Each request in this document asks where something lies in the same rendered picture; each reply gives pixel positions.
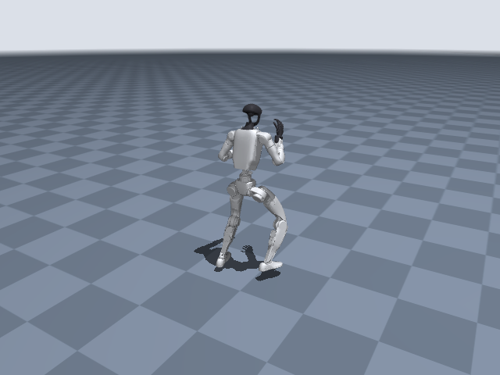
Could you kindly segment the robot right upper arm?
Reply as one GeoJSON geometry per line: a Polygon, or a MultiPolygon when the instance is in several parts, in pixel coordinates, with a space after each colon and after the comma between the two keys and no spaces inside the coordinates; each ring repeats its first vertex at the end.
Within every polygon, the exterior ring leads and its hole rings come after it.
{"type": "Polygon", "coordinates": [[[261,145],[264,145],[270,156],[272,157],[272,162],[275,166],[279,166],[283,162],[281,162],[277,148],[273,143],[272,136],[267,132],[258,132],[257,134],[258,141],[261,145]]]}

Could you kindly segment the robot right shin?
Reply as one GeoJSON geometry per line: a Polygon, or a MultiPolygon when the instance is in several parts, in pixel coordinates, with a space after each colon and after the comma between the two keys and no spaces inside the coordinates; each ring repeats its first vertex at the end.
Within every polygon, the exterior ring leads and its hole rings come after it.
{"type": "Polygon", "coordinates": [[[282,244],[282,241],[284,240],[284,237],[287,233],[287,230],[288,230],[288,226],[287,226],[286,221],[281,220],[277,224],[277,229],[271,231],[270,239],[269,239],[269,243],[268,243],[269,246],[268,246],[268,250],[266,253],[266,257],[264,259],[264,262],[266,261],[266,264],[271,263],[278,248],[280,247],[280,245],[282,244]]]}

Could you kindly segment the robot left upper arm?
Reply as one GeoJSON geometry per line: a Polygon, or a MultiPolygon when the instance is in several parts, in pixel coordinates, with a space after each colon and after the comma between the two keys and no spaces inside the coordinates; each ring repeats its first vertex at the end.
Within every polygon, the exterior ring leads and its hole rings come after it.
{"type": "Polygon", "coordinates": [[[223,147],[221,148],[221,151],[218,154],[219,159],[222,160],[223,162],[226,162],[229,159],[229,155],[227,153],[231,150],[233,146],[234,133],[235,130],[232,130],[227,134],[227,139],[225,140],[223,147]]]}

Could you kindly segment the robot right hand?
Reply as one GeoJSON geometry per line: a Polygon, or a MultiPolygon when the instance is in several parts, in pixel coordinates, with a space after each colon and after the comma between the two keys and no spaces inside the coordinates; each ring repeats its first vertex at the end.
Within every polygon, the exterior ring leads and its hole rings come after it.
{"type": "Polygon", "coordinates": [[[284,132],[284,130],[283,130],[284,125],[279,120],[277,120],[277,119],[274,119],[274,120],[277,121],[277,124],[275,122],[273,122],[273,124],[275,125],[275,127],[277,129],[277,135],[275,136],[274,142],[277,143],[279,141],[279,138],[283,139],[282,134],[284,132]]]}

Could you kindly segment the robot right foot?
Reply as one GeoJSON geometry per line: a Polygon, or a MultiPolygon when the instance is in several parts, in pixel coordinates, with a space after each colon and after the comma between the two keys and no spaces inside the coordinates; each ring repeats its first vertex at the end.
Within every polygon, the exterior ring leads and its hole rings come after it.
{"type": "MultiPolygon", "coordinates": [[[[269,261],[270,262],[270,261],[269,261]]],[[[270,264],[266,264],[266,261],[265,262],[261,262],[259,264],[259,271],[267,271],[267,270],[271,270],[271,269],[276,269],[276,268],[279,268],[283,266],[283,263],[282,262],[274,262],[274,261],[271,261],[270,264]]]]}

